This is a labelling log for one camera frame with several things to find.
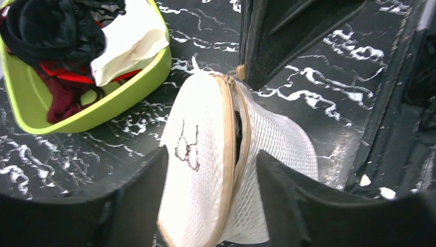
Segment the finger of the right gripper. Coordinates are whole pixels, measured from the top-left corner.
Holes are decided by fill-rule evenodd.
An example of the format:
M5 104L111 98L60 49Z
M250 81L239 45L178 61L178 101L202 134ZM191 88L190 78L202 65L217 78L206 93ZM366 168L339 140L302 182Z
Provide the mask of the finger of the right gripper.
M365 0L241 1L238 78L259 90L365 4Z
M435 1L413 1L345 183L392 199L435 188Z

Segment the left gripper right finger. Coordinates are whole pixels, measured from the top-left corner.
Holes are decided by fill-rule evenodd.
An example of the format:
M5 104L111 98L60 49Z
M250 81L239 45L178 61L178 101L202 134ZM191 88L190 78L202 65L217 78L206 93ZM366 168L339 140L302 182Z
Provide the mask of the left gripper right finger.
M435 191L392 201L335 190L257 156L272 246L435 246Z

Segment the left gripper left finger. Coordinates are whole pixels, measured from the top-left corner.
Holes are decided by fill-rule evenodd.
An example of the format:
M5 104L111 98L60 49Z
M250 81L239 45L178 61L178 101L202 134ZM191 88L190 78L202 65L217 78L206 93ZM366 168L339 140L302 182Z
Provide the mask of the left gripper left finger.
M65 196L1 195L1 246L150 246L167 164L162 146Z

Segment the beige mesh cylindrical laundry bag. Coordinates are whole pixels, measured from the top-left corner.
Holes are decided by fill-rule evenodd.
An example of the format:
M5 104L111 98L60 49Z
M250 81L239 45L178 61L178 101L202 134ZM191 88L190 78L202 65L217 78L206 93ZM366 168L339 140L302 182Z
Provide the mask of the beige mesh cylindrical laundry bag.
M264 150L318 179L304 130L257 104L230 75L194 73L180 88L161 137L168 170L157 225L167 246L216 246L269 239L256 171Z

